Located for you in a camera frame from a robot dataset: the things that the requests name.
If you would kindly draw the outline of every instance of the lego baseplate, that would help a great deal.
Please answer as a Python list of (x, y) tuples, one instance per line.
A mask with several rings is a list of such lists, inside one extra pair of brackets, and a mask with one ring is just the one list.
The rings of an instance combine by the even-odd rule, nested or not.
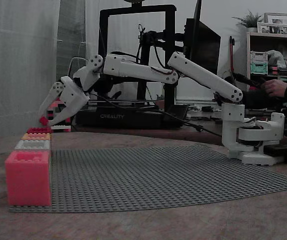
[(204, 145), (56, 150), (52, 206), (10, 212), (100, 213), (174, 208), (287, 190), (287, 176)]

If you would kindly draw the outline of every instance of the table surface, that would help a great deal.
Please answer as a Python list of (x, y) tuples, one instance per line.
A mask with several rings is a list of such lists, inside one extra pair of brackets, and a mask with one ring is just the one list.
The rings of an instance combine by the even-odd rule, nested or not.
[[(178, 208), (113, 213), (8, 212), (4, 161), (21, 136), (0, 138), (0, 240), (287, 240), (287, 191)], [(195, 142), (106, 133), (54, 133), (52, 149), (187, 146)], [(222, 146), (211, 145), (227, 153)], [(287, 164), (270, 167), (287, 175)]]

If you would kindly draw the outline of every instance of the creality logo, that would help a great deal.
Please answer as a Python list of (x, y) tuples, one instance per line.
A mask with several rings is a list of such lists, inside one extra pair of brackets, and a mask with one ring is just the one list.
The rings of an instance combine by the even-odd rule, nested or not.
[(101, 119), (124, 119), (125, 115), (121, 114), (101, 114)]

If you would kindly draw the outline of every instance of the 3d printer frame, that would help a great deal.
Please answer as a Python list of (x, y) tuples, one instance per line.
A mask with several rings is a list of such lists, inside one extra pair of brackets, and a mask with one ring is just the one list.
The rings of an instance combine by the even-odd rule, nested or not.
[[(116, 15), (126, 14), (140, 14), (140, 13), (165, 13), (165, 30), (161, 33), (164, 40), (162, 48), (165, 51), (165, 67), (169, 68), (168, 61), (172, 54), (176, 51), (176, 11), (177, 8), (172, 4), (165, 5), (148, 5), (142, 6), (142, 3), (133, 3), (131, 7), (121, 7), (112, 9), (103, 9), (100, 11), (99, 20), (99, 40), (98, 40), (98, 54), (105, 57), (107, 55), (108, 46), (108, 26), (109, 17)], [(150, 45), (143, 46), (141, 50), (141, 64), (149, 65), (150, 59)], [(133, 77), (127, 77), (123, 79), (123, 82), (138, 82), (137, 88), (137, 100), (143, 100), (146, 98), (146, 80), (138, 80)], [(164, 85), (164, 100), (165, 110), (171, 105), (175, 104), (176, 86), (165, 84)]]

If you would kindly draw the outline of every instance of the white robotic arm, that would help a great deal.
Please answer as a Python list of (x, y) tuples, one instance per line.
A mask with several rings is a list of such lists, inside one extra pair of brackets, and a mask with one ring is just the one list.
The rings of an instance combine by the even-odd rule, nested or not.
[[(80, 79), (82, 88), (78, 87), (69, 76), (64, 76), (61, 82), (53, 84), (40, 106), (39, 121), (43, 125), (53, 126), (74, 116), (89, 101), (85, 92), (99, 80), (101, 72), (111, 76), (134, 77), (167, 84), (175, 84), (179, 80), (179, 75), (174, 70), (136, 64), (120, 55), (108, 54), (105, 60), (100, 55), (94, 55), (86, 66), (73, 75), (73, 79)], [(58, 97), (65, 108), (53, 120), (48, 121), (43, 115)]]
[[(244, 164), (259, 165), (273, 165), (282, 161), (280, 158), (265, 155), (264, 146), (279, 144), (282, 139), (285, 123), (283, 114), (273, 113), (272, 121), (254, 121), (245, 118), (245, 106), (238, 104), (243, 99), (243, 92), (239, 88), (177, 52), (173, 53), (168, 65), (174, 70), (140, 65), (120, 55), (108, 54), (105, 60), (100, 55), (95, 55), (88, 61), (87, 66), (74, 74), (74, 78), (80, 79), (82, 89), (68, 76), (62, 77), (61, 82), (54, 83), (40, 107), (39, 116), (43, 115), (57, 97), (66, 108), (53, 120), (46, 121), (45, 117), (42, 117), (40, 122), (52, 126), (75, 115), (88, 102), (89, 97), (84, 91), (89, 90), (98, 81), (101, 71), (111, 76), (134, 77), (165, 84), (176, 84), (180, 74), (183, 74), (235, 103), (222, 105), (222, 143), (229, 149), (231, 158), (241, 159)], [(255, 148), (238, 143), (236, 141), (237, 129), (240, 129), (239, 139), (260, 141), (260, 146)]]

